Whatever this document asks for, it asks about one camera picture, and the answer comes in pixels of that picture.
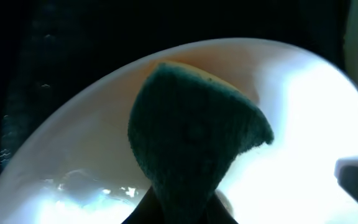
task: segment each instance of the scouring pad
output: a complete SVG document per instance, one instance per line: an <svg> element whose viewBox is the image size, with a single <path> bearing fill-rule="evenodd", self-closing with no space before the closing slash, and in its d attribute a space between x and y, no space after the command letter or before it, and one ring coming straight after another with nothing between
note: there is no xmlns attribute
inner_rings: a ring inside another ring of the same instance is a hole
<svg viewBox="0 0 358 224"><path fill-rule="evenodd" d="M273 141L263 113L205 71L157 62L137 95L128 137L165 223L196 223L231 162Z"/></svg>

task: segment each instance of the white plate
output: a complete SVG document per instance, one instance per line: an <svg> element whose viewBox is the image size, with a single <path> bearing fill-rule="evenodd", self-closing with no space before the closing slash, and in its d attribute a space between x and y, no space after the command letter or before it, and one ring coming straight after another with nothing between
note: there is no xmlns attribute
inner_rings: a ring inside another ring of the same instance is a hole
<svg viewBox="0 0 358 224"><path fill-rule="evenodd" d="M151 60L188 63L232 83L266 115L276 140L239 156L218 190L239 223L357 223L337 185L358 156L358 92L322 58L257 39L186 44L112 72L56 111L0 176L0 223L120 223L150 186L127 140Z"/></svg>

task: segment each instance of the dark background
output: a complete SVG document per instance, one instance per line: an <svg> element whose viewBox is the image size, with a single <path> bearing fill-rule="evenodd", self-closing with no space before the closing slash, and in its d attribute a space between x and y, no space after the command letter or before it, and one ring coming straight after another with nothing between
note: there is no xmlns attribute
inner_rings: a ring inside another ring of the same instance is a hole
<svg viewBox="0 0 358 224"><path fill-rule="evenodd" d="M0 1L0 171L79 91L138 58L223 37L272 39L343 69L349 1Z"/></svg>

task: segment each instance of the sponge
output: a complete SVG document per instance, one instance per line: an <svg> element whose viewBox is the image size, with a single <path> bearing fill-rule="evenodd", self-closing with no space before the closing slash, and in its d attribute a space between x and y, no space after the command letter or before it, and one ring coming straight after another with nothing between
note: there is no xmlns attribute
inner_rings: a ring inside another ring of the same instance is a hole
<svg viewBox="0 0 358 224"><path fill-rule="evenodd" d="M132 151L165 223L196 223L240 153L273 141L263 113L229 83L190 65L152 68L133 105Z"/></svg>

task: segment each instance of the bowl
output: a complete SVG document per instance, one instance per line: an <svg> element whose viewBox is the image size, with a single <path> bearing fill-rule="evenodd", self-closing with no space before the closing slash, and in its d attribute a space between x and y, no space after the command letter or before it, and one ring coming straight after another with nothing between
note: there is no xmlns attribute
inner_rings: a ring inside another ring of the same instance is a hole
<svg viewBox="0 0 358 224"><path fill-rule="evenodd" d="M181 45L106 75L58 109L0 176L0 223L121 223L150 181L127 139L151 61L188 63L233 84L265 114L271 146L241 154L217 191L239 223L357 223L336 161L358 156L358 91L306 50L260 39Z"/></svg>

